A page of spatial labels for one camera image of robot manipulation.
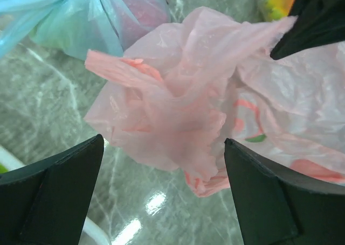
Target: white cable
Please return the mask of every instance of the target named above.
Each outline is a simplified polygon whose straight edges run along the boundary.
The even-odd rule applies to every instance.
[[[9,171],[24,167],[25,165],[13,156],[9,151],[0,146],[0,164]],[[89,217],[86,217],[82,230],[90,236],[97,245],[111,245],[108,235],[96,225]]]

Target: plastic bag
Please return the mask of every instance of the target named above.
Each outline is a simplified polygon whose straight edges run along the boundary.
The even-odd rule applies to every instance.
[[[280,20],[288,16],[295,0],[259,0],[259,9],[266,21]]]
[[[15,19],[0,35],[0,57],[27,35],[83,60],[89,48],[122,56],[170,21],[166,0],[0,0],[3,14]]]
[[[227,137],[312,177],[341,182],[345,46],[272,60],[270,49],[294,21],[240,24],[199,8],[182,24],[159,26],[124,58],[90,51],[86,68],[109,82],[85,120],[139,163],[181,168],[200,197],[229,187]],[[311,163],[319,168],[308,170]]]

